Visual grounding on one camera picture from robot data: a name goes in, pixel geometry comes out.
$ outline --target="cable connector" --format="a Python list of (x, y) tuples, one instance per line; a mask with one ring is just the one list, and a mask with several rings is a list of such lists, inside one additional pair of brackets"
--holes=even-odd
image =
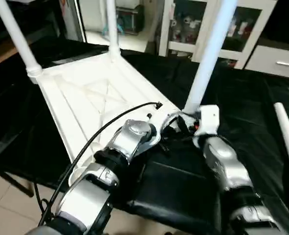
[(162, 106), (163, 106), (163, 104), (161, 102), (158, 102), (155, 107), (156, 107), (156, 109), (159, 109)]

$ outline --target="black tablecloth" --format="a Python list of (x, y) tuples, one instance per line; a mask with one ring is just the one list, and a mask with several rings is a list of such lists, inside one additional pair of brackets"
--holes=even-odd
[[(44, 67), (107, 50), (106, 46), (45, 39), (32, 49)], [(122, 55), (179, 108), (197, 63), (134, 51)], [(289, 115), (289, 79), (215, 68), (203, 104), (218, 104), (219, 134), (228, 138), (256, 190), (289, 233), (289, 161), (272, 107)], [(190, 142), (158, 146), (138, 157), (116, 206), (194, 234), (215, 234), (219, 195), (202, 154)], [(56, 187), (69, 159), (42, 94), (28, 80), (19, 56), (0, 64), (0, 169)]]

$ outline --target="white cabinet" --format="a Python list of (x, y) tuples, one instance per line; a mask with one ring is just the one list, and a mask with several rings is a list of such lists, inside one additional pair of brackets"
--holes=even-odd
[[(242, 69), (270, 17), (276, 0), (239, 0), (220, 58)], [(202, 58), (221, 0), (165, 0), (159, 55)]]
[(257, 46), (245, 69), (289, 77), (289, 50)]

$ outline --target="black cable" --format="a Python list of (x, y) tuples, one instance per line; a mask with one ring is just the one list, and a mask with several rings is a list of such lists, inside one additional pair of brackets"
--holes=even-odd
[(35, 194), (36, 194), (36, 198), (37, 198), (41, 213), (43, 214), (44, 213), (44, 208), (43, 208), (43, 205), (42, 205), (42, 202), (41, 202), (39, 189), (38, 189), (38, 185), (37, 185), (36, 181), (33, 183), (33, 186), (35, 188)]
[(94, 141), (94, 139), (103, 131), (105, 130), (105, 128), (107, 128), (109, 125), (111, 125), (113, 122), (115, 122), (116, 120), (118, 120), (119, 118), (121, 118), (122, 116), (136, 110), (136, 109), (139, 109), (143, 106), (147, 106), (147, 105), (151, 105), (151, 104), (155, 104), (156, 105), (156, 109), (160, 108), (162, 106), (161, 103), (156, 103), (156, 102), (148, 102), (148, 103), (145, 103), (145, 104), (141, 104), (141, 105), (138, 105), (132, 109), (129, 109), (121, 114), (119, 114), (118, 116), (116, 116), (115, 118), (113, 118), (112, 120), (110, 120), (108, 123), (106, 123), (104, 126), (102, 126), (89, 140), (88, 142), (85, 144), (85, 146), (81, 149), (81, 151), (79, 152), (79, 154), (77, 155), (77, 157), (75, 158), (75, 160), (73, 161), (73, 163), (67, 168), (67, 171), (65, 173), (65, 175), (63, 176), (60, 184), (57, 186), (56, 190), (54, 191), (44, 213), (42, 214), (42, 217), (41, 217), (41, 220), (38, 224), (38, 226), (41, 226), (44, 224), (45, 222), (45, 219), (47, 217), (47, 213), (51, 213), (51, 207), (53, 205), (53, 203), (55, 202), (57, 196), (58, 196), (58, 193), (61, 191), (61, 187), (62, 187), (62, 184), (65, 180), (67, 180), (67, 178), (69, 177), (69, 175), (71, 174), (72, 170), (75, 168), (75, 166), (77, 165), (77, 163), (79, 162), (80, 158), (82, 157), (83, 153), (86, 151), (86, 149), (90, 146), (90, 144)]

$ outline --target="drawer handle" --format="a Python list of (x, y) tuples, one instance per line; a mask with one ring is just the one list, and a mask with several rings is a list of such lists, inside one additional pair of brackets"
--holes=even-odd
[(282, 61), (277, 61), (276, 64), (278, 64), (278, 65), (284, 65), (284, 66), (289, 66), (289, 63), (282, 62)]

